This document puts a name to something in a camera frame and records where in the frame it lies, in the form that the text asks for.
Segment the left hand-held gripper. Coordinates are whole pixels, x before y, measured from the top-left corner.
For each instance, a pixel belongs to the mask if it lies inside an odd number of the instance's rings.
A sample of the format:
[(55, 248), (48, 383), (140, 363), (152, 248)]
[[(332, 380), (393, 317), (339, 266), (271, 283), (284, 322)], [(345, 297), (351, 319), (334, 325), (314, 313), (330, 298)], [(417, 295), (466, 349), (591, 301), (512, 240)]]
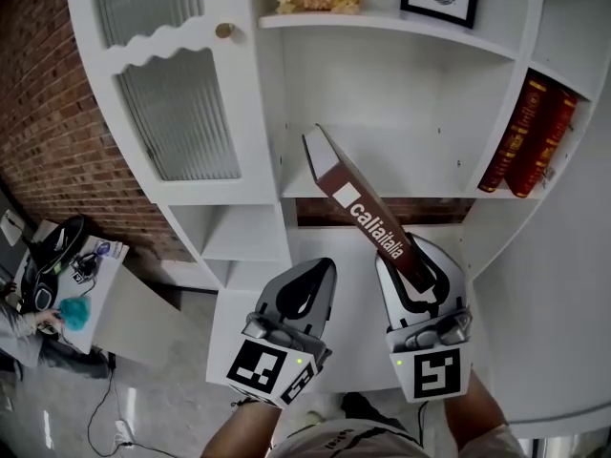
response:
[(272, 279), (256, 311), (294, 328), (250, 313), (225, 383), (256, 401), (290, 406), (332, 354), (319, 339), (330, 317), (336, 282), (331, 258), (301, 262)]

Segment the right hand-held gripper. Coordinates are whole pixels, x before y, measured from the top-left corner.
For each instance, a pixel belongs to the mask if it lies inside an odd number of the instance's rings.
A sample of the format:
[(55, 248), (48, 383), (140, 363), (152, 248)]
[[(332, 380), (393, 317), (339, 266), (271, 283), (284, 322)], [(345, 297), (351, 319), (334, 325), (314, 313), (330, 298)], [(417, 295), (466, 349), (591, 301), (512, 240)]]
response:
[[(434, 285), (419, 293), (408, 281), (402, 282), (390, 261), (376, 254), (375, 269), (392, 329), (386, 335), (392, 367), (410, 403), (464, 395), (473, 363), (473, 317), (465, 308), (464, 272), (438, 245), (417, 235), (408, 237)], [(409, 311), (431, 319), (406, 327)]]

